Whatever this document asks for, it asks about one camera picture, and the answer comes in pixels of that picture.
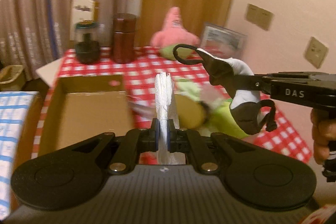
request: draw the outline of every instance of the patrick star plush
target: patrick star plush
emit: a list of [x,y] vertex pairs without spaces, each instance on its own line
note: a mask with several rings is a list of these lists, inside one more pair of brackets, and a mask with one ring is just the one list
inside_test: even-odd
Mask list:
[[[161,31],[156,32],[151,39],[153,47],[159,47],[160,53],[163,57],[175,60],[173,56],[173,48],[177,44],[197,45],[199,38],[188,32],[183,28],[182,19],[179,7],[170,8],[166,15],[163,28]],[[188,57],[193,50],[186,48],[179,48],[178,55],[182,58]]]

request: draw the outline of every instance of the table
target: table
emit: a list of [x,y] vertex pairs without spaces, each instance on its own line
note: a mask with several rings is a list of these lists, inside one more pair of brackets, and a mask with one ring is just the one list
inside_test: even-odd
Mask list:
[[[209,81],[209,75],[201,64],[188,66],[177,61],[166,60],[162,58],[158,50],[153,47],[137,49],[136,60],[129,64],[115,64],[109,58],[109,51],[109,48],[102,48],[101,58],[98,63],[83,65],[77,61],[74,50],[68,50],[63,58],[58,77],[122,73],[124,75],[125,89],[130,100],[137,101],[138,104],[142,105],[150,105],[154,102],[154,79],[156,74],[160,72],[170,73],[173,79],[183,77],[191,79],[201,85]],[[225,97],[229,97],[223,88],[219,86],[217,88]],[[32,157],[37,156],[43,123],[52,93],[53,88],[48,91],[42,108]],[[269,97],[262,94],[261,98],[267,99]],[[311,151],[290,121],[279,109],[276,111],[276,123],[278,125],[276,130],[272,132],[262,131],[254,140],[254,144],[307,163],[311,157]],[[136,127],[145,128],[149,127],[150,124],[151,121],[147,118],[135,115]]]

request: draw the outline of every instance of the hand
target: hand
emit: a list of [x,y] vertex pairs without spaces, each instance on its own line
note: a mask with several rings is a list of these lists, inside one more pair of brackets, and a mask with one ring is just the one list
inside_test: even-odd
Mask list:
[[312,137],[314,140],[314,159],[323,164],[329,157],[329,141],[336,140],[336,119],[329,119],[328,112],[313,109],[310,114]]

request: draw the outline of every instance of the wall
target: wall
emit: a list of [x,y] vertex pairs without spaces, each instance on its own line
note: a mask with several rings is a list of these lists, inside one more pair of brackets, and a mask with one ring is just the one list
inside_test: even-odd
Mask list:
[[[248,3],[274,13],[268,32],[244,20]],[[335,0],[233,0],[226,26],[248,35],[242,59],[254,73],[316,71],[303,57],[311,36],[329,47],[318,71],[336,73],[335,23]],[[284,102],[278,106],[312,148],[310,109]],[[320,167],[312,167],[320,176]],[[318,199],[336,202],[335,184],[326,188],[324,181],[319,177]]]

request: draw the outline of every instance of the brown jar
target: brown jar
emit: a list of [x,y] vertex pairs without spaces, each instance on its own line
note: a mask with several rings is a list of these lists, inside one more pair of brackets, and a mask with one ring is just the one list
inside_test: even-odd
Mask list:
[[111,59],[119,64],[135,59],[134,38],[137,17],[132,14],[116,14],[113,17]]

